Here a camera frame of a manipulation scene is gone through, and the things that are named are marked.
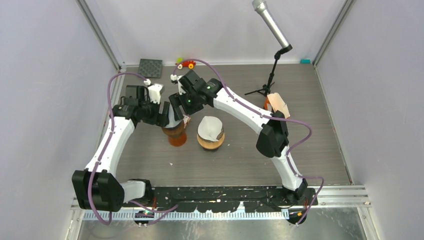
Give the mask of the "amber glass carafe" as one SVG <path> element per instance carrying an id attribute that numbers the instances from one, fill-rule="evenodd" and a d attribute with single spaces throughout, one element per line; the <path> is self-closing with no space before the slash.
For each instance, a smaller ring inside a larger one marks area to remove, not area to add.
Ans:
<path id="1" fill-rule="evenodd" d="M 168 142 L 170 145 L 174 147 L 181 147 L 183 146 L 187 141 L 187 134 L 184 132 L 180 135 L 169 135 L 168 136 Z"/>

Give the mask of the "white paper coffee filter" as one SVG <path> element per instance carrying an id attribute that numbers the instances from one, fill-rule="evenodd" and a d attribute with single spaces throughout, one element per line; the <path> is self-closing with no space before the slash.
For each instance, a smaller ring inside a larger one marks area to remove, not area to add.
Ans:
<path id="1" fill-rule="evenodd" d="M 214 116 L 204 116 L 197 128 L 197 134 L 200 138 L 209 141 L 217 142 L 217 135 L 223 127 L 222 121 Z"/>

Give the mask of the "clear smoky glass dripper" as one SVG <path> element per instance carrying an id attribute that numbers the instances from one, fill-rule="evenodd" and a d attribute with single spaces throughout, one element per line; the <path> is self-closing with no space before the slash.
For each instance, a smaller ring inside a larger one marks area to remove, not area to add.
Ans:
<path id="1" fill-rule="evenodd" d="M 222 127 L 219 134 L 216 137 L 216 140 L 219 142 L 219 141 L 223 141 L 224 139 L 225 139 L 225 130 Z"/>

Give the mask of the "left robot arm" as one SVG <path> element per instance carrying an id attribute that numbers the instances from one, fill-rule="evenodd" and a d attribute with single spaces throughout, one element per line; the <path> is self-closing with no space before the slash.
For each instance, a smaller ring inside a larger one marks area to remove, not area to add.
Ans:
<path id="1" fill-rule="evenodd" d="M 112 118 L 93 158 L 84 170 L 76 170 L 71 178 L 81 209 L 118 212 L 135 200 L 141 207 L 154 201 L 154 190 L 147 179 L 133 178 L 118 182 L 116 172 L 129 137 L 138 123 L 164 127 L 169 123 L 170 103 L 161 104 L 162 84 L 128 85 L 126 95 L 112 107 Z"/>

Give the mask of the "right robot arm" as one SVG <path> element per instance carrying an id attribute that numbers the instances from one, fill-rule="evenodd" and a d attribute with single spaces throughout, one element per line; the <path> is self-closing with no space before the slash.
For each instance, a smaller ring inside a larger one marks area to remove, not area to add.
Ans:
<path id="1" fill-rule="evenodd" d="M 257 135 L 256 149 L 271 159 L 280 175 L 285 198 L 291 205 L 299 205 L 306 197 L 308 183 L 299 173 L 289 152 L 287 119 L 281 111 L 271 112 L 255 106 L 235 94 L 220 80 L 205 81 L 190 70 L 184 75 L 172 74 L 170 80 L 178 92 L 169 96 L 173 119 L 182 120 L 205 105 L 222 110 L 249 126 Z"/>

